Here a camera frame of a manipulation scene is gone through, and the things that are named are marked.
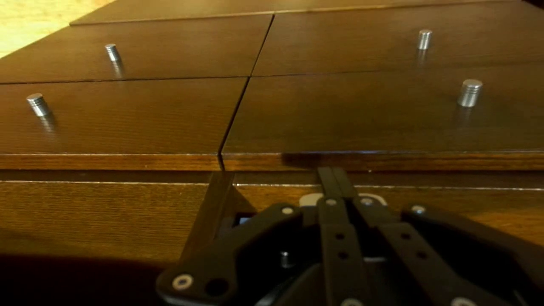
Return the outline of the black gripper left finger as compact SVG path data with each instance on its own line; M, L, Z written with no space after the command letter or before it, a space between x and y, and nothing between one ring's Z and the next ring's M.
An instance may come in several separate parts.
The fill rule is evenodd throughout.
M242 198L212 178L181 259L156 280L166 306L310 306L317 266L302 251L304 213L273 205L234 225Z

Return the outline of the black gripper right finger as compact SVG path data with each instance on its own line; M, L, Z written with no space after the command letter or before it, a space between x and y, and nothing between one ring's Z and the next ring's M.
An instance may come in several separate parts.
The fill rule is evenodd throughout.
M542 249L443 210L392 213L346 172L317 172L326 290L361 306L542 306Z

